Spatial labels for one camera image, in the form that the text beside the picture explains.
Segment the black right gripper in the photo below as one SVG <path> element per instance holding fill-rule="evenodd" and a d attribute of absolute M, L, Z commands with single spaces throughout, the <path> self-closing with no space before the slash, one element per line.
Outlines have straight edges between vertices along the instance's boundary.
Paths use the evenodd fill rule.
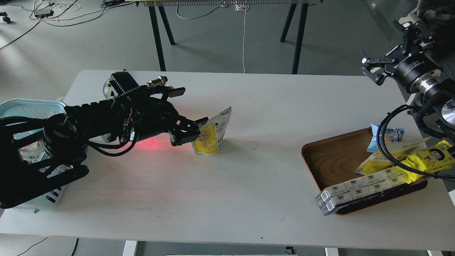
<path fill-rule="evenodd" d="M 370 58 L 360 50 L 363 56 L 361 71 L 373 83 L 381 86 L 387 75 L 373 71 L 384 70 L 388 64 L 388 75 L 409 94 L 414 94 L 419 92 L 416 85 L 419 77 L 427 73 L 439 77 L 442 73 L 442 67 L 422 52 L 435 44 L 437 37 L 421 20 L 403 25 L 394 20 L 393 25 L 403 33 L 402 43 L 383 58 Z"/>

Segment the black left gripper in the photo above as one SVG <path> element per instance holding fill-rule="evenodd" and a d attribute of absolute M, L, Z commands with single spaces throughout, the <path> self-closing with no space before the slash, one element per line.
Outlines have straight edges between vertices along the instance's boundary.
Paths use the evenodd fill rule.
<path fill-rule="evenodd" d="M 194 121 L 181 116 L 168 99 L 182 96 L 185 88 L 176 89 L 167 86 L 167 82 L 166 76 L 159 76 L 139 85 L 127 71 L 114 72 L 108 80 L 112 109 L 125 115 L 138 141 L 169 133 L 172 146 L 187 144 L 200 136 L 200 128 L 209 120 L 204 117 Z"/>

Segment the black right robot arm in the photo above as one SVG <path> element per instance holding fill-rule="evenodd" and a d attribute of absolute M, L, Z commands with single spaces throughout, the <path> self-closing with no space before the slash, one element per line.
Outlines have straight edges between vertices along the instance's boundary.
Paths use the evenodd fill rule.
<path fill-rule="evenodd" d="M 385 57 L 363 54 L 362 72 L 376 85 L 391 77 L 409 94 L 420 94 L 416 123 L 420 130 L 435 138 L 454 141 L 454 80 L 439 79 L 442 67 L 424 53 L 435 34 L 421 20 L 404 25 L 394 21 L 403 33 L 400 45 Z"/>

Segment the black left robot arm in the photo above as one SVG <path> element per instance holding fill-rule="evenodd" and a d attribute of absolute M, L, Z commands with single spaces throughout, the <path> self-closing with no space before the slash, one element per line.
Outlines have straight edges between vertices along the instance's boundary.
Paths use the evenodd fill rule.
<path fill-rule="evenodd" d="M 139 85 L 127 71 L 112 73 L 105 100 L 65 106 L 49 118 L 1 118 L 1 208 L 9 209 L 74 182 L 89 173 L 87 147 L 117 157 L 135 144 L 168 133 L 173 146 L 195 141 L 208 121 L 180 115 L 168 101 L 185 88 L 166 76 Z"/>

